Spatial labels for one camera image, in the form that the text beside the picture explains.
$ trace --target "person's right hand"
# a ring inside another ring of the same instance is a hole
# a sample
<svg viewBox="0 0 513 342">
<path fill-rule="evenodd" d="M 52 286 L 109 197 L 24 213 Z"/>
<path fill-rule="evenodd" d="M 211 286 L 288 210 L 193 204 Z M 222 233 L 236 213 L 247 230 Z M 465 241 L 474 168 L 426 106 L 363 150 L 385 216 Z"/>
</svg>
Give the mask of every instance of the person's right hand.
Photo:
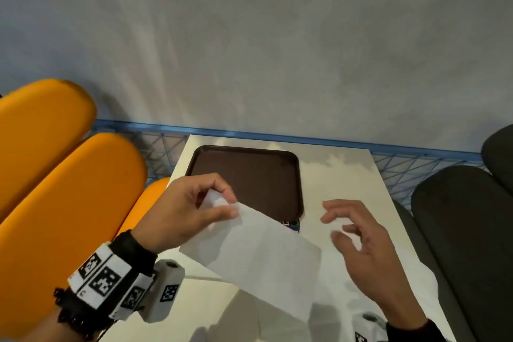
<svg viewBox="0 0 513 342">
<path fill-rule="evenodd" d="M 380 306 L 392 326 L 417 329 L 425 325 L 426 315 L 411 290 L 388 231 L 359 200 L 330 200 L 323 202 L 323 207 L 326 213 L 321 222 L 349 218 L 353 224 L 344 224 L 343 231 L 362 239 L 362 248 L 357 250 L 349 236 L 340 231 L 331 233 L 360 291 Z"/>
</svg>

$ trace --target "black sleeve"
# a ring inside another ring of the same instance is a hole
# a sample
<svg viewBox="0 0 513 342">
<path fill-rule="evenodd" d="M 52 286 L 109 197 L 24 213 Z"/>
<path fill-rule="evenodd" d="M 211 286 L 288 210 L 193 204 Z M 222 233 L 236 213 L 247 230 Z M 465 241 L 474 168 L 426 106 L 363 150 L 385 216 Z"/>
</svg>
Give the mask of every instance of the black sleeve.
<svg viewBox="0 0 513 342">
<path fill-rule="evenodd" d="M 386 332 L 389 342 L 445 342 L 444 336 L 432 320 L 416 330 L 396 329 L 387 323 Z"/>
</svg>

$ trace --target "white device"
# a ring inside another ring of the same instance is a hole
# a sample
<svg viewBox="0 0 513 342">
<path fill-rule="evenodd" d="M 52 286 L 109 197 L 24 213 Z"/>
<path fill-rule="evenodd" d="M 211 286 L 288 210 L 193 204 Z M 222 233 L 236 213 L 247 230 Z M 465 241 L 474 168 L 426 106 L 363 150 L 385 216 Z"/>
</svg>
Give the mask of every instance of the white device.
<svg viewBox="0 0 513 342">
<path fill-rule="evenodd" d="M 356 342 L 386 342 L 386 321 L 372 312 L 357 314 L 352 319 Z"/>
<path fill-rule="evenodd" d="M 138 310 L 146 323 L 159 322 L 167 318 L 185 277 L 185 269 L 170 259 L 158 261 L 153 270 L 157 274 L 156 278 L 141 300 Z"/>
</svg>

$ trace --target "person's left hand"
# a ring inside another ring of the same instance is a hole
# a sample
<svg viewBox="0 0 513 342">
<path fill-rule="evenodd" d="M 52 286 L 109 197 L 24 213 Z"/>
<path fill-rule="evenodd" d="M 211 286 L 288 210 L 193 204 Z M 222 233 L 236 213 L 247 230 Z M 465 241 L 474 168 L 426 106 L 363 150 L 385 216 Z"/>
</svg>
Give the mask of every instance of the person's left hand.
<svg viewBox="0 0 513 342">
<path fill-rule="evenodd" d="M 197 209 L 209 189 L 221 192 L 228 203 L 237 202 L 234 191 L 217 173 L 180 177 L 134 227 L 133 237 L 144 248 L 158 254 L 187 242 L 211 223 L 239 216 L 229 205 Z"/>
</svg>

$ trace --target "hand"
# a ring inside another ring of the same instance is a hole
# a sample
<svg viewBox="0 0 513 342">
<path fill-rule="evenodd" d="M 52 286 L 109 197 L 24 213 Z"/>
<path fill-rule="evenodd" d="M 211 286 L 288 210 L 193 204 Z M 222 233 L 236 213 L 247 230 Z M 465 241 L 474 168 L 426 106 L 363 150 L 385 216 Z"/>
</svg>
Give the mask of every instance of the hand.
<svg viewBox="0 0 513 342">
<path fill-rule="evenodd" d="M 233 219 L 239 212 L 228 205 L 197 209 L 209 189 L 223 194 L 228 203 L 236 203 L 228 183 L 217 173 L 180 177 L 173 181 L 132 230 L 144 248 L 158 254 L 176 248 L 209 224 Z"/>
<path fill-rule="evenodd" d="M 360 291 L 380 306 L 392 326 L 411 330 L 424 326 L 426 315 L 411 290 L 388 231 L 359 200 L 330 200 L 323 207 L 326 213 L 321 222 L 349 218 L 353 224 L 343 224 L 343 231 L 362 239 L 362 249 L 357 250 L 349 236 L 331 232 L 331 240 L 344 256 L 347 272 Z"/>
</svg>

